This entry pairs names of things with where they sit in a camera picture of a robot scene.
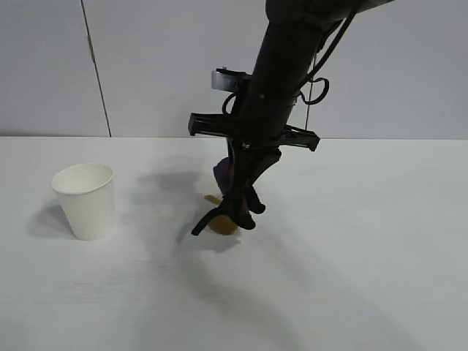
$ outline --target cable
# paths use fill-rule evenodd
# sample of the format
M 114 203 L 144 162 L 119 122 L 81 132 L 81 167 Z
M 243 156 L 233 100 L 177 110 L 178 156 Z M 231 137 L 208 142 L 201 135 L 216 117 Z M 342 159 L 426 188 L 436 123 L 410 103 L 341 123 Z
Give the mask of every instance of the cable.
M 317 53 L 315 53 L 314 55 L 314 61 L 312 63 L 312 69 L 315 68 L 315 64 L 317 63 Z M 311 80 L 310 81 L 310 89 L 309 89 L 309 101 L 310 99 L 312 98 L 312 88 L 314 87 L 314 82 Z M 310 106 L 311 105 L 307 105 L 307 112 L 306 112 L 306 127 L 304 128 L 305 130 L 307 130 L 307 126 L 309 125 L 309 117 L 310 117 Z
M 224 117 L 230 117 L 231 114 L 227 112 L 227 104 L 235 97 L 236 93 L 232 93 L 230 96 L 226 98 L 226 100 L 222 103 L 222 114 Z
M 352 20 L 354 19 L 354 17 L 356 16 L 356 14 L 358 13 L 359 9 L 361 8 L 362 4 L 364 3 L 365 0 L 358 0 L 355 4 L 355 6 L 352 8 L 350 14 L 348 15 L 348 17 L 346 17 L 346 20 L 343 22 L 343 24 L 341 25 L 338 33 L 336 34 L 336 36 L 333 38 L 333 41 L 331 42 L 331 44 L 328 46 L 326 52 L 323 54 L 322 58 L 320 59 L 320 61 L 317 63 L 317 65 L 314 66 L 314 68 L 312 68 L 312 71 L 310 73 L 307 74 L 306 77 L 304 77 L 303 80 L 301 80 L 301 82 L 298 84 L 298 87 L 296 88 L 296 91 L 298 90 L 301 90 L 301 88 L 303 86 L 305 86 L 307 84 L 307 82 L 309 82 L 316 74 L 317 72 L 319 72 L 319 70 L 323 67 L 323 65 L 325 64 L 325 62 L 330 58 L 331 54 L 333 53 L 333 51 L 335 50 L 336 46 L 338 45 L 338 43 L 340 42 L 340 40 L 342 39 L 345 31 L 348 29 L 348 27 L 350 26 Z

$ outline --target brown object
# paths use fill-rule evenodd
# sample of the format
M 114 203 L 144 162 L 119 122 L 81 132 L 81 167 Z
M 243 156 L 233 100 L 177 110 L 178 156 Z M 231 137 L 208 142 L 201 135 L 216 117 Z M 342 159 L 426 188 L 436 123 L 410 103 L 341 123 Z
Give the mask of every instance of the brown object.
M 221 203 L 221 200 L 218 197 L 213 196 L 213 195 L 205 195 L 205 200 L 209 201 L 210 203 L 213 203 L 214 205 L 219 205 Z M 216 218 L 213 218 L 208 223 L 208 226 L 215 233 L 218 233 L 221 235 L 232 235 L 238 229 L 237 224 L 231 221 L 231 218 L 229 218 L 228 216 L 225 216 L 224 214 Z

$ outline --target purple cloth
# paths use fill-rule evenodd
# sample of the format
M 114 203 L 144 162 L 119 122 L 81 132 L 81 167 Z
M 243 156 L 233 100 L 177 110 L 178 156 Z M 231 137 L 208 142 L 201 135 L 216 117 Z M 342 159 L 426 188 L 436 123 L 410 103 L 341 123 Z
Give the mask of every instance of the purple cloth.
M 219 161 L 219 163 L 213 168 L 214 178 L 216 179 L 219 190 L 221 190 L 223 196 L 226 195 L 230 189 L 231 180 L 229 176 L 229 165 L 229 157 L 226 157 L 225 159 Z M 244 197 L 242 200 L 242 209 L 240 215 L 242 216 L 245 214 L 249 214 L 249 208 L 247 207 L 247 202 Z

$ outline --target white paper cup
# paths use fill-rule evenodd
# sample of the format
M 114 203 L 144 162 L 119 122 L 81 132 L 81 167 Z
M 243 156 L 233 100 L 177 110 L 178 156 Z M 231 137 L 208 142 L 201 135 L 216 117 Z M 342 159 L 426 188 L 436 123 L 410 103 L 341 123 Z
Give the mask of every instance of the white paper cup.
M 115 214 L 113 171 L 109 166 L 71 166 L 57 173 L 50 186 L 78 239 L 96 240 L 110 232 Z

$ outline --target black cable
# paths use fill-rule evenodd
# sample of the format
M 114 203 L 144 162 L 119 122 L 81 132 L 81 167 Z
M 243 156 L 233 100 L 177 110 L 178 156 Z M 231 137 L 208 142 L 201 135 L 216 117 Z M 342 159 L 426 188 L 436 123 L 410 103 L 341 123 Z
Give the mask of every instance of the black cable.
M 313 100 L 306 100 L 306 96 L 304 95 L 304 93 L 302 91 L 299 91 L 299 96 L 301 96 L 302 101 L 307 106 L 318 104 L 327 96 L 328 92 L 330 91 L 330 81 L 327 78 L 317 78 L 317 79 L 314 79 L 311 83 L 319 83 L 319 82 L 323 82 L 325 85 L 323 86 L 323 90 L 320 93 L 320 95 Z
M 227 104 L 235 97 L 236 93 L 232 93 L 230 96 L 226 98 L 226 100 L 222 103 L 222 114 L 224 117 L 230 117 L 231 114 L 227 112 Z
M 312 69 L 314 69 L 316 64 L 317 64 L 317 53 L 315 53 L 315 55 L 314 55 L 314 61 L 312 62 Z M 309 101 L 312 98 L 312 88 L 313 87 L 314 87 L 314 82 L 310 81 Z M 305 130 L 307 130 L 307 126 L 309 125 L 309 117 L 310 117 L 310 105 L 307 105 L 306 127 L 304 128 Z
M 301 88 L 303 86 L 305 86 L 307 84 L 307 82 L 309 82 L 316 74 L 317 72 L 319 72 L 319 70 L 323 67 L 323 65 L 325 64 L 325 62 L 330 58 L 331 54 L 333 53 L 333 51 L 335 50 L 336 46 L 338 45 L 338 43 L 340 42 L 340 40 L 342 39 L 345 31 L 348 29 L 348 27 L 350 26 L 352 20 L 354 19 L 354 17 L 356 16 L 356 14 L 358 13 L 359 9 L 361 8 L 362 4 L 364 3 L 365 0 L 358 0 L 355 4 L 355 6 L 352 8 L 350 14 L 348 15 L 348 17 L 346 17 L 346 20 L 343 22 L 343 24 L 341 25 L 338 33 L 336 34 L 336 36 L 333 38 L 333 41 L 331 42 L 331 44 L 328 46 L 326 52 L 323 54 L 322 58 L 320 59 L 320 61 L 317 63 L 317 65 L 314 66 L 314 68 L 312 69 L 312 71 L 310 73 L 307 74 L 306 77 L 304 77 L 303 80 L 301 80 L 301 82 L 298 84 L 298 87 L 296 88 L 296 91 L 298 90 L 301 90 Z

